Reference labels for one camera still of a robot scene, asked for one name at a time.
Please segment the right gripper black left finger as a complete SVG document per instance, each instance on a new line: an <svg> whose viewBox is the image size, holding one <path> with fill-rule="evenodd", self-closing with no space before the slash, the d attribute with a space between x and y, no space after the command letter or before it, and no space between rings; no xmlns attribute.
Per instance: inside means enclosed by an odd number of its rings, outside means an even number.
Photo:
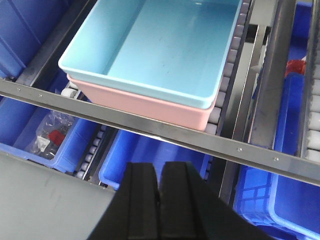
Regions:
<svg viewBox="0 0 320 240"><path fill-rule="evenodd" d="M129 162L120 187L88 239L158 240L158 202L153 165Z"/></svg>

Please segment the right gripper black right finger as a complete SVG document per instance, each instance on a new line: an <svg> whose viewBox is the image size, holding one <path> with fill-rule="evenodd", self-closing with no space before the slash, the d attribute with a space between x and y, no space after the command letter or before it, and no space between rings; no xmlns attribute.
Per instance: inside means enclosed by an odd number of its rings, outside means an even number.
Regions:
<svg viewBox="0 0 320 240"><path fill-rule="evenodd" d="M162 240L269 240L210 189L189 162L166 162L160 181Z"/></svg>

